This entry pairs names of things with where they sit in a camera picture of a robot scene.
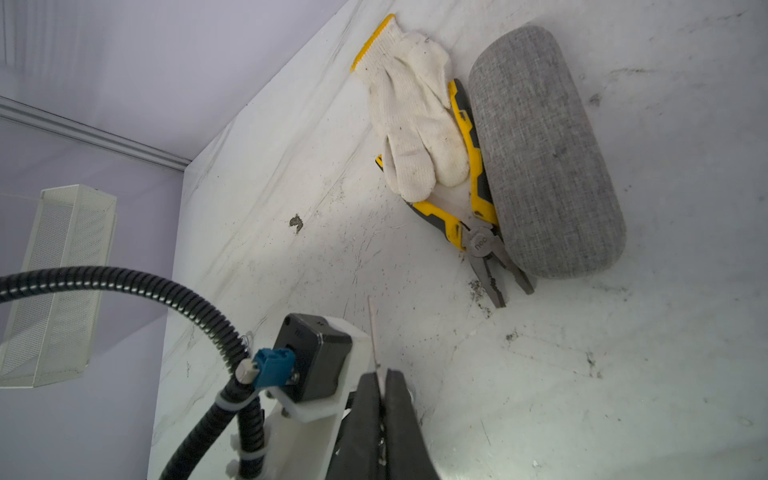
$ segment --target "marble tabletop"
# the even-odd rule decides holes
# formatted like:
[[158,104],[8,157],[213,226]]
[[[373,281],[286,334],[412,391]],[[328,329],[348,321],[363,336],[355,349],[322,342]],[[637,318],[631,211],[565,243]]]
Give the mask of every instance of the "marble tabletop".
[[[501,310],[473,291],[462,254],[373,164],[349,66],[390,12],[465,83],[500,35],[552,31],[627,221],[612,268],[532,296],[496,271]],[[383,361],[411,383],[445,480],[765,478],[766,23],[762,0],[350,0],[188,167],[174,279],[256,346],[288,312],[367,331],[372,296]],[[226,381],[170,314],[149,478]],[[231,432],[192,478],[224,478]]]

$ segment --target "gray fabric case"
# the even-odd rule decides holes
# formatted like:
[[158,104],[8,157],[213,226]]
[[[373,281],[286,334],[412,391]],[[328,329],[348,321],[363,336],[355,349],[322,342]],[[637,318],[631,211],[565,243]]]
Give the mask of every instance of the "gray fabric case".
[[468,92],[504,242],[526,273],[608,268],[627,229],[603,156],[552,34],[514,30],[482,52]]

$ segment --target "black cable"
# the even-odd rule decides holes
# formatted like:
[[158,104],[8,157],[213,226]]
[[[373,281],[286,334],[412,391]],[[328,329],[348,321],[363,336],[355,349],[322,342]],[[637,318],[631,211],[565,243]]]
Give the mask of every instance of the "black cable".
[[[179,283],[151,273],[115,266],[63,266],[0,277],[0,303],[73,290],[129,293],[155,300],[176,310],[199,326],[224,358],[233,375],[222,393],[224,399],[242,402],[253,393],[253,386],[239,383],[234,378],[237,365],[248,357],[237,331],[213,304]],[[217,405],[211,406],[170,458],[161,479],[189,478],[232,417],[234,412],[227,412]],[[240,411],[238,426],[243,450],[252,452],[263,447],[263,413],[258,397]],[[246,462],[240,466],[240,476],[255,478],[261,471],[262,459],[249,461],[247,468],[244,468],[244,464]],[[247,470],[245,473],[249,476],[243,475],[243,470]]]

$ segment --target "knit work glove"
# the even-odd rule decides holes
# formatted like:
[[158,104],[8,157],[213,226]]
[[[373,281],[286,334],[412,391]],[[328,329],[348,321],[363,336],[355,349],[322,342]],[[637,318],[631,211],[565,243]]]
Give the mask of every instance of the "knit work glove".
[[426,200],[435,179],[454,187],[469,172],[451,110],[450,70],[440,45],[404,33],[394,15],[384,19],[352,65],[368,87],[371,121],[384,139],[384,179],[408,202]]

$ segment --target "blue connector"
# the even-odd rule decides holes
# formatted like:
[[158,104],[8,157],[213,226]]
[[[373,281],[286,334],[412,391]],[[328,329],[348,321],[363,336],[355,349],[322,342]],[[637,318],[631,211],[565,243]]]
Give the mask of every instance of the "blue connector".
[[254,356],[253,363],[259,369],[259,375],[253,381],[255,389],[283,386],[290,379],[296,354],[289,349],[261,349]]

